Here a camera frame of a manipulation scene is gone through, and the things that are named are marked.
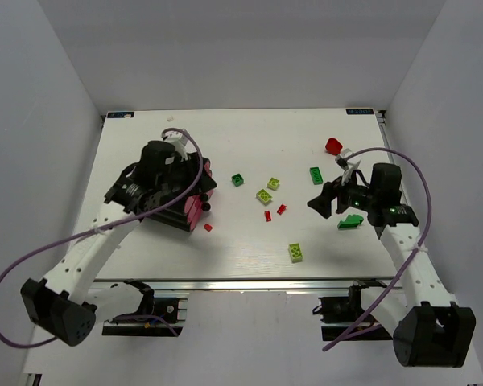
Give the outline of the black drawer cabinet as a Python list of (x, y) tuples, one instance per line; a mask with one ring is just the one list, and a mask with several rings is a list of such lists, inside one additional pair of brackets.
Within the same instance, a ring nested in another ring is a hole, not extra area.
[[(158, 189), (150, 191), (140, 205), (142, 211), (150, 211), (172, 201), (180, 195), (196, 177), (198, 157), (192, 154), (190, 158), (172, 167), (168, 177)], [(170, 225), (174, 228), (192, 232), (204, 212), (211, 209), (210, 198), (217, 188), (210, 169), (210, 160), (203, 158), (203, 171), (199, 182), (181, 200), (172, 206), (150, 216), (152, 220)]]

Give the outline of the pink top drawer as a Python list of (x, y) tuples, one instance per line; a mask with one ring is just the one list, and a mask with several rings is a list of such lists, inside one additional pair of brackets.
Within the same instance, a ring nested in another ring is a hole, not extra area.
[(201, 193), (187, 198), (184, 204), (184, 214), (187, 216), (189, 232), (192, 232), (195, 229), (201, 216), (211, 210), (211, 195), (212, 192), (210, 191), (208, 193)]

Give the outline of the large red lego piece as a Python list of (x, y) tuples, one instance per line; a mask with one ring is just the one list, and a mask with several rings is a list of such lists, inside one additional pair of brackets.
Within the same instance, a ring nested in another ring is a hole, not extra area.
[(325, 144), (326, 152), (337, 156), (341, 153), (343, 145), (336, 138), (329, 138)]

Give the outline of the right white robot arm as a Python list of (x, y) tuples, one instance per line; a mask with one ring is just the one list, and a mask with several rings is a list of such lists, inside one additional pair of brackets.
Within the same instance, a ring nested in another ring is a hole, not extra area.
[(325, 219), (350, 207), (365, 212), (397, 269), (391, 285), (400, 284), (405, 299), (390, 295), (390, 286), (364, 284), (350, 288), (350, 308), (382, 326), (402, 366), (462, 367), (476, 317), (471, 308), (456, 304), (423, 249), (416, 214), (401, 202), (400, 168), (376, 163), (369, 183), (363, 184), (357, 182), (359, 173), (346, 168), (342, 176), (326, 182), (308, 206)]

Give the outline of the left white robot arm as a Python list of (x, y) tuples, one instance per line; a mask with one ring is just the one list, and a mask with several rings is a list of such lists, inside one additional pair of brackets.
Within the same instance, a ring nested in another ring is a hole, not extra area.
[(177, 141), (150, 141), (138, 162), (127, 166), (106, 192), (82, 236), (40, 281), (27, 280), (20, 293), (30, 320), (70, 347), (80, 344), (99, 322), (163, 321), (153, 289), (128, 279), (91, 294), (97, 274), (126, 236), (140, 224), (140, 214), (191, 232), (217, 184), (208, 158), (189, 153)]

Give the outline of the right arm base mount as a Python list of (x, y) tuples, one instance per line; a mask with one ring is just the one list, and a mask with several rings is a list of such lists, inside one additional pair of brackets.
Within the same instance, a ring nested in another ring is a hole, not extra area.
[[(385, 289), (382, 281), (356, 280), (344, 296), (328, 295), (319, 298), (319, 304), (312, 310), (313, 315), (320, 316), (321, 334), (324, 342), (330, 342), (340, 335), (347, 326), (356, 321), (364, 312), (361, 308), (361, 292), (368, 288)], [(349, 338), (349, 341), (391, 341), (390, 334), (380, 326), (372, 316), (367, 316), (361, 322), (355, 332), (367, 328), (374, 328), (373, 331)]]

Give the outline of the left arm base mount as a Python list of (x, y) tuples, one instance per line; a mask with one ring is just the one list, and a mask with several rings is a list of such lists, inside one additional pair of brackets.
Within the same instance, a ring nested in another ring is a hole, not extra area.
[(101, 332), (103, 336), (180, 336), (188, 310), (188, 298), (185, 295), (155, 292), (148, 284), (138, 280), (127, 280), (123, 284), (140, 292), (141, 302), (136, 311), (104, 322)]

